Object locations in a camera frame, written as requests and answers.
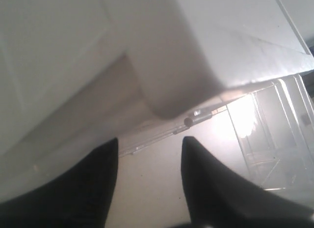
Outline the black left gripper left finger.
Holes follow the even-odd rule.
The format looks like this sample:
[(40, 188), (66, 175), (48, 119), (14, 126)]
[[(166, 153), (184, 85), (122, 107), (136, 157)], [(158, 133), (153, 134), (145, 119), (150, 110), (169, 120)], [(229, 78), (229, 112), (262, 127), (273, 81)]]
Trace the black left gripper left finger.
[(74, 167), (1, 203), (2, 228), (103, 228), (118, 173), (118, 139), (93, 149)]

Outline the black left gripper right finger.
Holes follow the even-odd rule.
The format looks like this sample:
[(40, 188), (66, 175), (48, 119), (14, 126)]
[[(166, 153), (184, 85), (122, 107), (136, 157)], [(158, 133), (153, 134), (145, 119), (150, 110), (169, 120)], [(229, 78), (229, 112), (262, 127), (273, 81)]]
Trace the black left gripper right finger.
[(183, 191), (190, 228), (312, 228), (314, 210), (241, 177), (195, 137), (184, 137)]

